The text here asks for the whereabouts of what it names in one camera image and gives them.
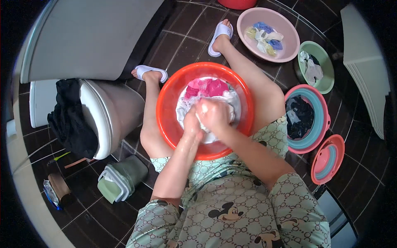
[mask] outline pajamas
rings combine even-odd
[[[285,116],[253,139],[285,157]],[[169,158],[152,159],[157,171]],[[127,247],[330,247],[318,202],[295,173],[268,189],[235,153],[195,161],[182,195],[184,211],[164,200],[139,210]]]

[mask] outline toilet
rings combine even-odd
[[[48,124],[47,114],[54,110],[56,104],[56,82],[31,82],[29,108],[32,127]],[[79,79],[79,83],[83,115],[98,137],[94,159],[101,160],[113,153],[127,134],[142,125],[145,100],[125,84],[89,79]]]

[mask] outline toilet seat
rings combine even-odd
[[[80,79],[81,105],[88,125],[98,137],[94,159],[106,158],[117,148],[120,138],[119,117],[106,92],[91,80]]]

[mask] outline hand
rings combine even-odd
[[[201,123],[215,135],[229,126],[230,113],[227,103],[200,99],[196,108]]]
[[[196,116],[196,106],[193,105],[189,112],[185,115],[183,119],[183,126],[185,131],[184,136],[194,137],[196,141],[200,142],[204,137],[204,131],[200,127],[200,122]]]

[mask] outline white slipper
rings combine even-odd
[[[138,79],[140,79],[140,80],[143,80],[142,79],[142,75],[145,72],[147,72],[147,71],[159,71],[159,72],[161,72],[161,74],[163,75],[161,77],[161,80],[160,80],[161,83],[164,83],[167,80],[167,78],[168,78],[168,73],[165,70],[161,70],[159,68],[154,68],[154,67],[150,67],[150,66],[147,66],[147,65],[137,65],[135,67],[135,69],[137,69]]]
[[[228,35],[230,38],[233,36],[233,26],[231,24],[230,24],[230,26],[231,26],[231,29],[228,26],[222,24],[222,22],[218,23],[218,25],[216,26],[214,37],[212,38],[212,41],[211,41],[210,45],[208,46],[208,54],[211,57],[221,56],[220,52],[215,52],[212,49],[212,45],[214,44],[215,39],[220,35]]]

